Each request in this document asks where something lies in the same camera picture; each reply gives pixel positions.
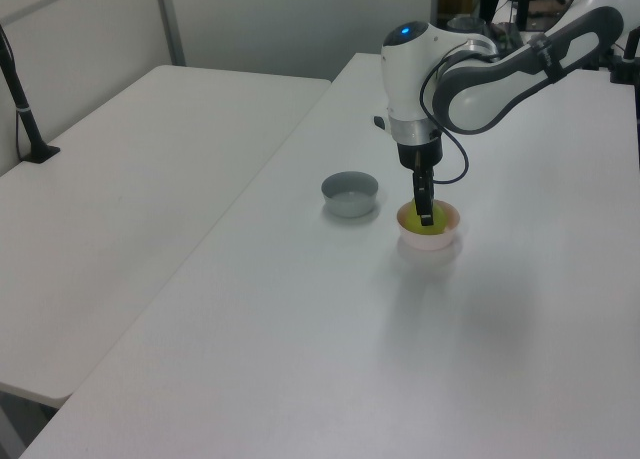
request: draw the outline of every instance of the white table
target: white table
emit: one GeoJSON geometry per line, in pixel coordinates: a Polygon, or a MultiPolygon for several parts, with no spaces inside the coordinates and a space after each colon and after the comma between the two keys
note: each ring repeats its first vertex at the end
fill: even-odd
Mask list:
{"type": "Polygon", "coordinates": [[[59,407],[328,85],[160,67],[0,178],[0,390],[59,407]]]}
{"type": "Polygon", "coordinates": [[[463,138],[437,253],[398,241],[385,104],[355,56],[23,459],[637,457],[633,89],[577,71],[463,138]],[[345,169],[361,220],[323,210],[345,169]]]}

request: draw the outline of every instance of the gray bowl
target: gray bowl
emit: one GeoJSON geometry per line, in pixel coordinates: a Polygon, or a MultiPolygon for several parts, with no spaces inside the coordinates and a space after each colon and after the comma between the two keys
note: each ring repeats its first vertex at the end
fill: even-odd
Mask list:
{"type": "Polygon", "coordinates": [[[377,193],[378,181],[364,172],[339,172],[322,183],[327,209],[340,217],[364,216],[373,209],[377,193]]]}

